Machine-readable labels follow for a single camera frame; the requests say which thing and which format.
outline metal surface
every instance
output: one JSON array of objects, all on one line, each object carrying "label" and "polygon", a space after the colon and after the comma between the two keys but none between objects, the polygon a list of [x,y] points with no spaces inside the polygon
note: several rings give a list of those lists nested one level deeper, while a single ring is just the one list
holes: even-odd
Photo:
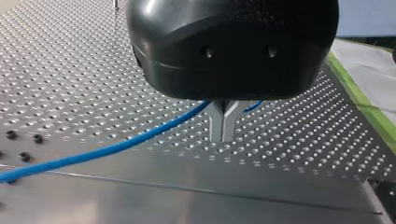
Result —
[{"label": "metal surface", "polygon": [[2,223],[381,223],[381,215],[58,175],[1,185]]},{"label": "metal surface", "polygon": [[[150,87],[124,10],[109,5],[30,1],[0,18],[3,168],[25,165],[22,152],[35,163],[118,142],[197,105]],[[121,154],[0,185],[0,220],[380,223],[355,180],[395,180],[394,164],[324,65],[301,96],[242,115],[231,143],[209,142],[203,114]]]},{"label": "metal surface", "polygon": [[373,188],[370,186],[370,183],[368,181],[365,181],[363,184],[363,188],[366,191],[369,199],[372,201],[372,205],[375,207],[375,211],[380,212],[383,214],[381,216],[381,222],[383,224],[393,224],[392,220],[389,217],[389,214],[387,210],[384,208],[378,197],[375,195],[375,191]]},{"label": "metal surface", "polygon": [[[24,151],[39,162],[121,141],[197,104],[165,97],[143,79],[124,10],[114,14],[108,1],[31,1],[0,22],[0,132],[19,136],[0,136],[5,165],[24,165],[18,157]],[[326,65],[309,91],[273,103],[241,116],[231,143],[209,142],[203,114],[130,151],[63,171],[134,179],[128,170],[199,160],[259,172],[395,180],[392,152]],[[34,143],[36,133],[43,144]],[[182,171],[177,167],[174,176]]]},{"label": "metal surface", "polygon": [[248,101],[213,102],[206,109],[209,116],[210,142],[232,142],[236,120],[248,107]]}]

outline hole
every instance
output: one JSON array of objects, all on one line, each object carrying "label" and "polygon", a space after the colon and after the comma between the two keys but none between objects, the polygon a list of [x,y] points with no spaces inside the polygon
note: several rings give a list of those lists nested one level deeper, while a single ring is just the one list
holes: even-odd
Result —
[{"label": "hole", "polygon": [[277,49],[271,46],[266,47],[264,50],[264,55],[269,59],[273,59],[277,55]]},{"label": "hole", "polygon": [[206,58],[210,59],[213,57],[214,51],[209,46],[201,47],[201,54],[203,54]]}]

